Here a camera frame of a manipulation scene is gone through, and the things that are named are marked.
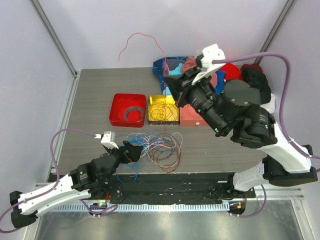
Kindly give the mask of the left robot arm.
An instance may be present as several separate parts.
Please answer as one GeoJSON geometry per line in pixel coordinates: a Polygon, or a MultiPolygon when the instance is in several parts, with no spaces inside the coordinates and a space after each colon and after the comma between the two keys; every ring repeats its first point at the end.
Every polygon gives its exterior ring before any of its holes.
{"type": "Polygon", "coordinates": [[[79,165],[51,184],[27,193],[11,192],[11,223],[16,229],[20,229],[66,203],[89,198],[102,199],[108,189],[107,182],[116,173],[118,166],[137,162],[143,148],[124,140],[122,146],[106,147],[106,153],[79,165]]]}

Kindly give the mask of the royal blue cloth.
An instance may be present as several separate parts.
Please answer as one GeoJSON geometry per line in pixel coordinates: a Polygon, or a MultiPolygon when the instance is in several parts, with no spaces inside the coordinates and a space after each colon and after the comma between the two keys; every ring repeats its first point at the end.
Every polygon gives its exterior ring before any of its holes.
{"type": "Polygon", "coordinates": [[[216,84],[214,87],[215,93],[217,95],[221,94],[222,91],[224,90],[224,85],[225,85],[225,71],[223,70],[217,70],[215,72],[216,74],[216,84]]]}

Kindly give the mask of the dark red cloth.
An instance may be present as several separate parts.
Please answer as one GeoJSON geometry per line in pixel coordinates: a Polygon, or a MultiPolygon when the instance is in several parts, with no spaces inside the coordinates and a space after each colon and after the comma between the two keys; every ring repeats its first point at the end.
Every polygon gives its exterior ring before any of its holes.
{"type": "Polygon", "coordinates": [[[242,72],[244,69],[246,68],[251,68],[251,69],[256,69],[258,70],[259,72],[263,73],[263,70],[262,68],[256,64],[256,63],[253,63],[253,64],[243,64],[242,67],[240,68],[240,71],[242,72]]]}

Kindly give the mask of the cyan cloth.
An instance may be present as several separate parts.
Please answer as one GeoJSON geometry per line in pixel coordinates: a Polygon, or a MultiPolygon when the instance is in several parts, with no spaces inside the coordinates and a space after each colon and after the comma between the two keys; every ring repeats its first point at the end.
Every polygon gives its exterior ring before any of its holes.
{"type": "Polygon", "coordinates": [[[175,69],[169,71],[169,75],[181,75],[181,66],[178,65],[175,69]]]}

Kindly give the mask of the salmon pink box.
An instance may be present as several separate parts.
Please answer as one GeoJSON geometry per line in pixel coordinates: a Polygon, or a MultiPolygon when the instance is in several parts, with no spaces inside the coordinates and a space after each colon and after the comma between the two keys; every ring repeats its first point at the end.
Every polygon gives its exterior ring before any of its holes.
{"type": "Polygon", "coordinates": [[[204,127],[208,126],[205,120],[190,105],[179,108],[179,124],[182,127],[204,127]]]}

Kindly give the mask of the grey tape roll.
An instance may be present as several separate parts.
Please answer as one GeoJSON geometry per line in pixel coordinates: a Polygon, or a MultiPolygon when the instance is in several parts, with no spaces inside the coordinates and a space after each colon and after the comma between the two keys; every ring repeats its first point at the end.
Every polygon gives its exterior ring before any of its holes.
{"type": "Polygon", "coordinates": [[[145,110],[140,106],[130,106],[123,114],[123,120],[125,122],[142,122],[144,118],[145,110]]]}

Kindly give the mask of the gold metal tin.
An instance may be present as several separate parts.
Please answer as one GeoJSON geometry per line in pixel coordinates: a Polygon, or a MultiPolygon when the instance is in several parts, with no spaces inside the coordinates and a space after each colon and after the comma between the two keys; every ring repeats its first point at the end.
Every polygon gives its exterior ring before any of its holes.
{"type": "Polygon", "coordinates": [[[147,105],[147,121],[150,126],[178,126],[180,109],[172,95],[150,95],[147,105]]]}

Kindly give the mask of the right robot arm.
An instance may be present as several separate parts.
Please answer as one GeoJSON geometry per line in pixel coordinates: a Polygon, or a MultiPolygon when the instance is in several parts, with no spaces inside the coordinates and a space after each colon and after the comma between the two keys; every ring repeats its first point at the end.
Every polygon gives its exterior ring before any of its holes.
{"type": "Polygon", "coordinates": [[[264,152],[256,166],[229,176],[226,193],[233,198],[263,184],[292,187],[318,180],[309,159],[310,147],[294,148],[285,138],[275,118],[260,106],[260,91],[248,83],[232,79],[220,94],[210,77],[193,83],[200,70],[163,78],[177,107],[190,105],[213,129],[216,137],[233,132],[231,141],[242,147],[264,152]]]}

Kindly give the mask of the grey cloth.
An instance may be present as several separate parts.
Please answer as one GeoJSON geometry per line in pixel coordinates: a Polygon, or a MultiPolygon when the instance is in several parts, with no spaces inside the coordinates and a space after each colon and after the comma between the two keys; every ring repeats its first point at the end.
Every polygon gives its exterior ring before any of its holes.
{"type": "Polygon", "coordinates": [[[166,62],[167,62],[167,66],[168,66],[169,71],[173,71],[177,67],[181,68],[185,64],[186,60],[184,60],[184,59],[167,59],[166,62]]]}

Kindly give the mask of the red plastic box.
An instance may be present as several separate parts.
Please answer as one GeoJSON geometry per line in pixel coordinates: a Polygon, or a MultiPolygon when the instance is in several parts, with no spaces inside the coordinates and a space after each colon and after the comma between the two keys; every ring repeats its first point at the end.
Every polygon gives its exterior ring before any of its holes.
{"type": "Polygon", "coordinates": [[[145,125],[147,98],[144,94],[116,93],[109,121],[114,127],[142,128],[145,125]]]}

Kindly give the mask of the dusty pink cloth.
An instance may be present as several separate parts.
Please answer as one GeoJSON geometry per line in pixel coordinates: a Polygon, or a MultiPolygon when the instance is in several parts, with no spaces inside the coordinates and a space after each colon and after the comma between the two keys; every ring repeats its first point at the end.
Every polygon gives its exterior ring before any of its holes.
{"type": "MultiPolygon", "coordinates": [[[[196,59],[193,56],[189,56],[186,59],[185,63],[180,68],[180,72],[181,72],[181,74],[183,74],[185,71],[192,69],[196,66],[197,66],[196,59]]],[[[218,76],[215,72],[211,75],[210,83],[214,88],[216,88],[216,86],[218,84],[218,76]]]]}

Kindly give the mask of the black cloth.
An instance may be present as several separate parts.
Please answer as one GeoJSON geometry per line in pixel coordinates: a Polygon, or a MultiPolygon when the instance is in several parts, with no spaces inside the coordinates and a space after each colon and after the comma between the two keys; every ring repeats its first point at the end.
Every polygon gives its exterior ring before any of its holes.
{"type": "Polygon", "coordinates": [[[245,67],[241,71],[241,77],[250,87],[260,91],[261,104],[267,104],[271,101],[271,89],[264,73],[256,68],[245,67]]]}

